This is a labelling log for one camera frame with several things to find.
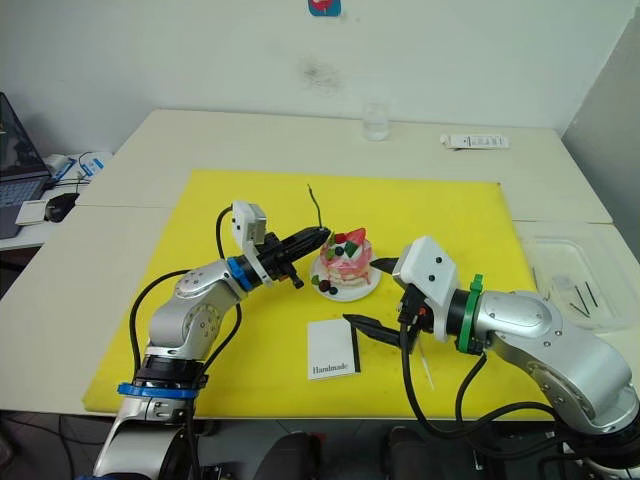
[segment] clear plastic container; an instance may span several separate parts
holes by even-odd
[[[380,102],[369,102],[362,111],[364,137],[379,142],[389,136],[389,109]]]
[[[562,315],[594,333],[626,329],[640,320],[640,299],[597,235],[522,237],[538,292]]]

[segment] white paper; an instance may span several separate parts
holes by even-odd
[[[311,322],[307,337],[309,380],[360,372],[355,331],[346,320]]]
[[[22,202],[16,225],[33,225],[44,222],[44,212],[47,208],[46,200],[29,200]]]

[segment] wall stain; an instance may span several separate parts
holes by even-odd
[[[306,88],[325,95],[336,95],[342,89],[340,72],[329,64],[314,58],[304,58],[301,74]]]

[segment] green ring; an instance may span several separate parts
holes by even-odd
[[[471,329],[473,327],[473,314],[476,311],[476,305],[482,292],[482,275],[476,273],[471,282],[467,304],[464,307],[464,316],[462,317],[462,326],[460,327],[460,335],[458,336],[458,351],[468,353],[469,343],[471,341]]]

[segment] white table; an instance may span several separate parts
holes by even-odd
[[[487,130],[511,148],[440,144]],[[151,113],[79,204],[172,208],[195,168],[500,182],[514,220],[611,222],[551,129],[394,123],[387,141],[369,142],[359,120],[176,110]]]
[[[488,129],[394,124],[388,142],[369,143],[351,120],[152,113],[0,302],[0,408],[85,413],[81,397],[192,168],[499,180],[520,233],[549,228],[529,220],[606,231],[611,254],[640,279],[638,263],[553,131],[491,129],[511,137],[512,149],[500,152],[448,152],[434,143],[443,132],[462,131]],[[322,165],[313,163],[325,156]],[[607,338],[636,378],[640,359],[631,339],[639,334]]]

